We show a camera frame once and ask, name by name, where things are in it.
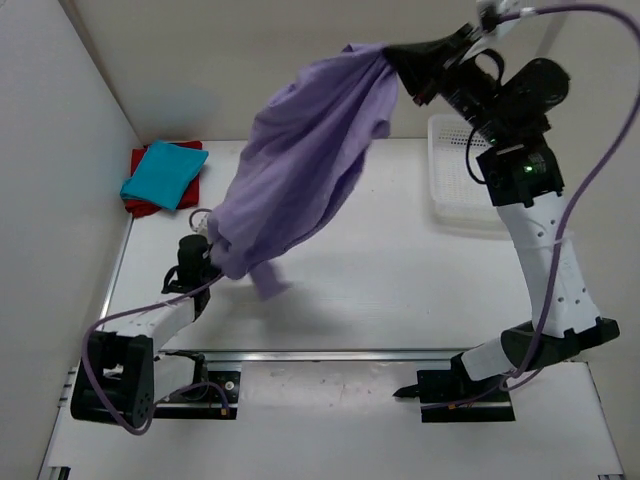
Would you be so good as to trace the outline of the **lavender cloth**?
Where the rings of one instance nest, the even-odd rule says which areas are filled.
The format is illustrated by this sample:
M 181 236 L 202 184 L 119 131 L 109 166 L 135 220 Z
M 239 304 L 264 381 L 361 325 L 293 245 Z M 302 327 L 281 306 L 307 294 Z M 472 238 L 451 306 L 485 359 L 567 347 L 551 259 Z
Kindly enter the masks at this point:
M 372 142 L 388 137 L 398 80 L 380 44 L 349 44 L 302 68 L 260 110 L 222 202 L 207 218 L 211 260 L 272 298 L 273 261 L 310 239 L 357 184 Z

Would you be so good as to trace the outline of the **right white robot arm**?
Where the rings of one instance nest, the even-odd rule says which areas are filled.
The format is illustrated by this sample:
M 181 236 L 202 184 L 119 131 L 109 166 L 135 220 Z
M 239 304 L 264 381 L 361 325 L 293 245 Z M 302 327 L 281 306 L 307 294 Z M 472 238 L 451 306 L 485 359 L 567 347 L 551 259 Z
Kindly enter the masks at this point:
M 545 135 L 548 112 L 568 95 L 570 78 L 546 58 L 529 61 L 512 78 L 477 64 L 479 39 L 470 25 L 440 40 L 386 47 L 413 98 L 443 98 L 487 149 L 466 161 L 506 226 L 528 289 L 530 321 L 451 359 L 456 404 L 504 389 L 509 378 L 534 374 L 616 339 L 618 324 L 591 300 L 571 240 L 558 161 Z

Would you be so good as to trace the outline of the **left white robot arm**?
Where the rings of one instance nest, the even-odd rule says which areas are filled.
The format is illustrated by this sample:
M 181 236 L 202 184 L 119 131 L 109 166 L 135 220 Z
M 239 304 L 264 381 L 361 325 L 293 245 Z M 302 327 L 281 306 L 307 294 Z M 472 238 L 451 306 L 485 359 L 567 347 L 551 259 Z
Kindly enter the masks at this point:
M 172 396 L 199 400 L 212 391 L 228 412 L 227 395 L 209 380 L 203 354 L 162 350 L 209 303 L 210 287 L 221 278 L 210 250 L 202 234 L 183 237 L 158 302 L 107 316 L 89 328 L 70 400 L 74 419 L 118 425 L 140 436 L 160 401 Z

